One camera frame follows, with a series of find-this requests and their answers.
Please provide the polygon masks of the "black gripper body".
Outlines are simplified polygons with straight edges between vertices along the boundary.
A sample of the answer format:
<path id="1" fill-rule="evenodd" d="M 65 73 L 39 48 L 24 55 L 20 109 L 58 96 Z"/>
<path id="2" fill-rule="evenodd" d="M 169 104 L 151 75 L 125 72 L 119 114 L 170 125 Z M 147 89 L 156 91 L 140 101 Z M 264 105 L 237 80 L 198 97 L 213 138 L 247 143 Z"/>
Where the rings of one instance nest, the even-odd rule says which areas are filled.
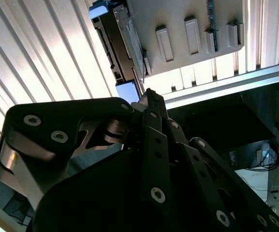
<path id="1" fill-rule="evenodd" d="M 35 232 L 213 232 L 190 184 L 170 176 L 160 152 L 119 151 L 55 185 L 40 201 Z"/>

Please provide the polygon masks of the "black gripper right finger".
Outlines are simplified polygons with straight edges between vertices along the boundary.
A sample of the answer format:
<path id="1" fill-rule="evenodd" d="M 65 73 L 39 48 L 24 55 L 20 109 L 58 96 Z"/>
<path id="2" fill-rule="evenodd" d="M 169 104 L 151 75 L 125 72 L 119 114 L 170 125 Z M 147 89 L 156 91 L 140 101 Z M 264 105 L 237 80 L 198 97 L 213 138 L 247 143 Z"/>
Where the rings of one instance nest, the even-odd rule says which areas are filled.
<path id="1" fill-rule="evenodd" d="M 168 138 L 177 232 L 279 232 L 279 217 L 204 140 L 187 140 L 153 95 Z"/>

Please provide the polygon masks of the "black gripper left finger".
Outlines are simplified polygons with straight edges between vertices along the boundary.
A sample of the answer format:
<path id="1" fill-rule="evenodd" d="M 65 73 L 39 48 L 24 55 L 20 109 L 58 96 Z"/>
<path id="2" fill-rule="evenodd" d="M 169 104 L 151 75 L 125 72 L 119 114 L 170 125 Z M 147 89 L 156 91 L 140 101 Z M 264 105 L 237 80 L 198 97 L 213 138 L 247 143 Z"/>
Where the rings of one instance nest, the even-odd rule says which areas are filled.
<path id="1" fill-rule="evenodd" d="M 1 181 L 37 208 L 44 195 L 67 177 L 71 158 L 123 144 L 138 152 L 140 190 L 167 214 L 171 205 L 164 99 L 147 89 L 139 102 L 122 98 L 21 104 L 7 113 L 0 139 Z"/>

